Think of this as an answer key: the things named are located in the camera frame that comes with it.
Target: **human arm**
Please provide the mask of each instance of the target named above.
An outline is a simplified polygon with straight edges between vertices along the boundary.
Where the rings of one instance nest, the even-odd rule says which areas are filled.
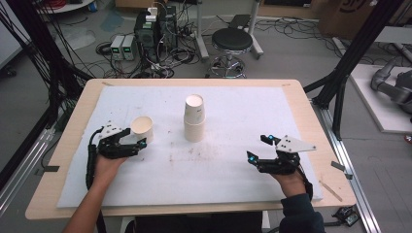
[[[104,196],[126,158],[97,156],[93,184],[63,232],[93,232]]]
[[[287,197],[281,200],[285,218],[280,223],[279,232],[324,233],[324,219],[320,213],[314,211],[300,174],[272,174],[272,177],[278,181]]]

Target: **stacked paper cups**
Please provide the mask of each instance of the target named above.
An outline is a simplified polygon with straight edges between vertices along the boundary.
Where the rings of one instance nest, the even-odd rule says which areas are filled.
[[[192,94],[186,98],[185,138],[193,143],[202,141],[205,128],[205,110],[203,98]]]

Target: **stool seat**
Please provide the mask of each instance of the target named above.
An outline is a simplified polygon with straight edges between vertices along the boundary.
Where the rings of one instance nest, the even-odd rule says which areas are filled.
[[[250,49],[253,40],[252,36],[244,30],[224,28],[213,33],[212,43],[214,47],[219,48],[219,50],[239,51],[239,53],[243,53],[245,50]]]

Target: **tan paper cup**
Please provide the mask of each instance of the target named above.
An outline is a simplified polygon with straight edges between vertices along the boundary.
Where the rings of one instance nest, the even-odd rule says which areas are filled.
[[[185,138],[189,142],[198,143],[204,137],[205,121],[199,124],[189,124],[185,122]]]
[[[186,98],[185,122],[189,124],[199,124],[205,119],[203,98],[200,95],[192,94]]]
[[[153,125],[150,117],[139,116],[131,122],[130,129],[136,134],[138,140],[146,138],[148,144],[154,139]]]

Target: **black pole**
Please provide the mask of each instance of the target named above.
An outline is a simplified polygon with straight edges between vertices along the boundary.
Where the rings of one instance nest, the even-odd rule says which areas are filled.
[[[309,92],[322,85],[324,86],[319,95],[313,99],[313,103],[323,109],[327,109],[332,98],[338,95],[335,100],[332,129],[339,140],[341,139],[340,122],[346,81],[348,81],[352,71],[361,61],[363,55],[374,43],[402,3],[403,0],[380,0],[333,72],[326,78],[304,87],[304,90]]]

